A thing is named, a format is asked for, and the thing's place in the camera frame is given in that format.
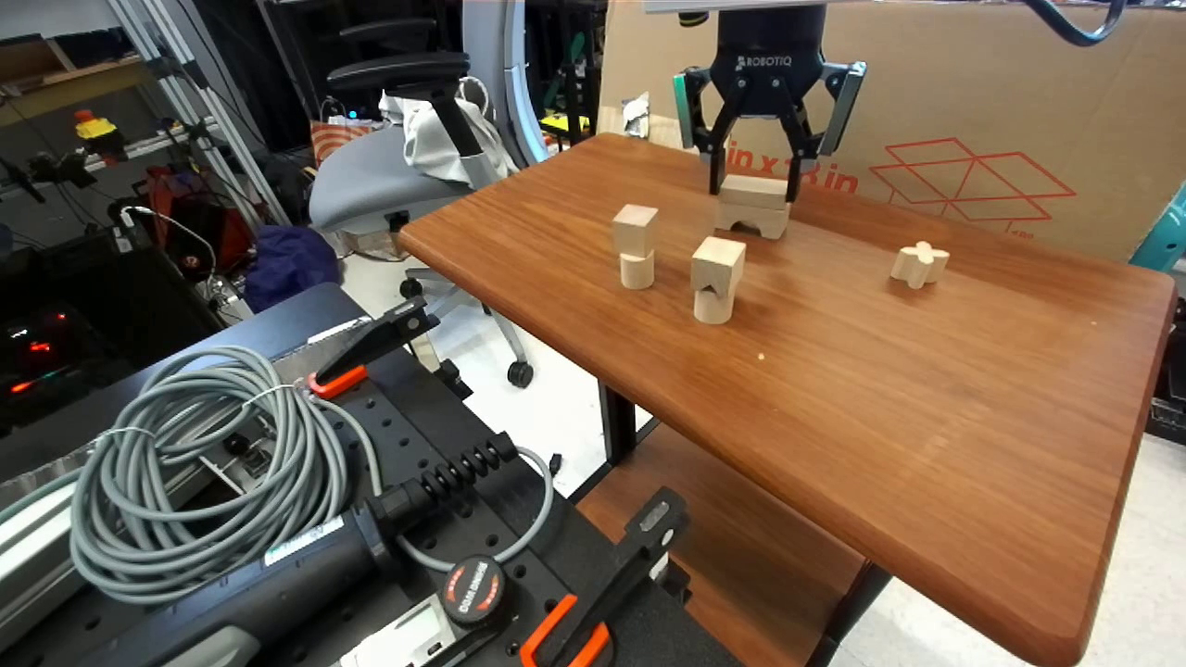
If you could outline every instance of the wooden table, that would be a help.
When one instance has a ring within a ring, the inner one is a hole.
[[[659,209],[643,292],[613,280],[623,203]],[[695,155],[595,139],[399,245],[1016,658],[1074,664],[1169,280],[806,189],[748,243],[732,324],[695,325],[712,209]],[[889,283],[912,243],[951,252],[942,287]]]

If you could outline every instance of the wire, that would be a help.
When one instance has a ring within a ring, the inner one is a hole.
[[[454,97],[465,101],[465,104],[475,104],[480,114],[492,118],[492,101],[489,101],[489,89],[485,89],[480,78],[464,75],[464,78],[454,82]]]
[[[208,261],[212,261],[203,283],[216,283],[216,275],[217,275],[217,252],[216,252],[212,243],[203,243],[203,238],[201,238],[191,225],[186,225],[181,219],[164,217],[164,213],[151,213],[151,209],[144,209],[144,203],[122,203],[122,209],[118,209],[118,219],[122,219],[124,231],[137,231],[137,223],[130,219],[134,213],[137,213],[137,217],[156,217],[156,219],[176,225],[186,238],[191,238],[191,243],[208,252]]]
[[[1027,4],[1056,36],[1064,36],[1068,45],[1077,45],[1077,49],[1105,45],[1116,34],[1124,9],[1126,9],[1126,0],[1108,0],[1105,24],[1092,30],[1083,30],[1051,0],[1027,0]]]
[[[170,604],[229,567],[328,524],[350,499],[337,417],[381,492],[366,429],[247,350],[181,351],[151,376],[88,448],[70,499],[74,570],[124,604]],[[172,508],[165,477],[254,428],[274,454],[232,499]]]
[[[500,551],[492,555],[492,565],[508,565],[508,560],[513,560],[523,548],[529,548],[529,543],[543,529],[543,524],[549,524],[549,517],[552,517],[557,485],[552,485],[552,471],[549,471],[543,456],[536,456],[536,454],[529,454],[529,448],[520,448],[520,456],[539,474],[543,497],[539,497],[539,508],[532,512],[532,524],[520,533],[520,543],[511,543],[508,548],[500,548]],[[418,567],[424,567],[424,570],[450,570],[450,567],[454,567],[454,565],[447,565],[447,560],[438,560],[438,555],[416,548],[405,533],[399,533],[396,543],[399,543],[399,548],[405,548]]]

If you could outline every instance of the gray cable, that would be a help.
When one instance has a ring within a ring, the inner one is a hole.
[[[86,582],[124,604],[170,604],[229,567],[328,524],[350,499],[337,417],[361,444],[381,492],[366,429],[295,386],[247,350],[181,351],[88,448],[70,499],[70,560]],[[172,508],[165,477],[240,428],[271,434],[268,471],[240,497]]]
[[[552,471],[543,462],[543,456],[529,454],[529,448],[520,448],[520,456],[539,474],[543,481],[543,499],[539,499],[539,512],[532,517],[532,524],[520,533],[520,543],[511,543],[508,548],[500,548],[492,555],[492,565],[508,565],[513,560],[523,548],[529,548],[529,543],[543,529],[549,517],[552,517]],[[431,567],[431,570],[450,570],[454,565],[447,560],[438,560],[422,548],[416,548],[405,533],[399,533],[399,548],[418,565],[418,567]]]
[[[543,134],[539,134],[539,114],[529,104],[529,87],[525,87],[525,0],[508,0],[505,4],[505,101],[508,101],[508,124],[513,134],[520,151],[529,165],[543,165]]]
[[[124,225],[124,231],[137,231],[137,223],[130,219],[130,217],[160,217],[164,223],[170,223],[170,225],[176,225],[186,238],[191,238],[203,252],[208,252],[208,280],[203,283],[216,283],[216,275],[217,275],[217,252],[216,252],[216,245],[208,243],[208,238],[201,238],[191,225],[186,225],[181,219],[172,219],[172,217],[164,217],[164,213],[151,213],[151,209],[144,209],[144,203],[122,203],[118,209],[118,223]]]

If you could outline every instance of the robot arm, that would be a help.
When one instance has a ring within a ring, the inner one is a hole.
[[[1111,36],[1126,0],[1108,0],[1108,17],[1097,30],[1077,30],[1051,0],[1027,0],[1037,19],[1071,45],[1101,45]],[[673,109],[685,144],[706,151],[706,192],[720,192],[727,167],[727,139],[740,114],[778,118],[790,143],[785,201],[795,201],[799,167],[815,155],[831,155],[852,118],[868,63],[822,61],[822,0],[649,0],[654,12],[678,12],[680,25],[699,25],[706,12],[720,12],[720,45],[706,71],[685,71],[673,78]],[[702,124],[699,94],[716,87],[722,109],[716,124]],[[835,97],[835,114],[822,134],[811,131],[805,97],[822,82]]]

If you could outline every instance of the electronic equipment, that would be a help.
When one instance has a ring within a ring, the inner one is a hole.
[[[67,304],[7,315],[0,318],[0,434],[130,370]]]

